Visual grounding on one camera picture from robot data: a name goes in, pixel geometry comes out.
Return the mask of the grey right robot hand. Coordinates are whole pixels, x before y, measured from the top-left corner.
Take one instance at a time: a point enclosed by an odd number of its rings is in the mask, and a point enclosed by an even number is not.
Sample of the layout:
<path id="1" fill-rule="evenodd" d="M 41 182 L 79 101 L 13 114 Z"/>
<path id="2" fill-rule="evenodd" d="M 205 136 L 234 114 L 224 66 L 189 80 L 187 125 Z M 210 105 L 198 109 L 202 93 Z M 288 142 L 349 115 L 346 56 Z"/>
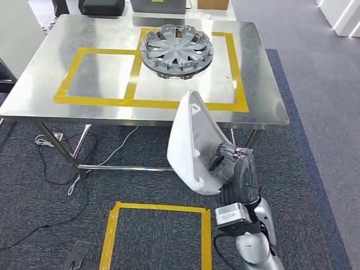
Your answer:
<path id="1" fill-rule="evenodd" d="M 253 152 L 249 148 L 222 142 L 210 160 L 208 170 L 225 181 L 220 188 L 220 204 L 251 205 L 260 200 L 260 185 Z"/>

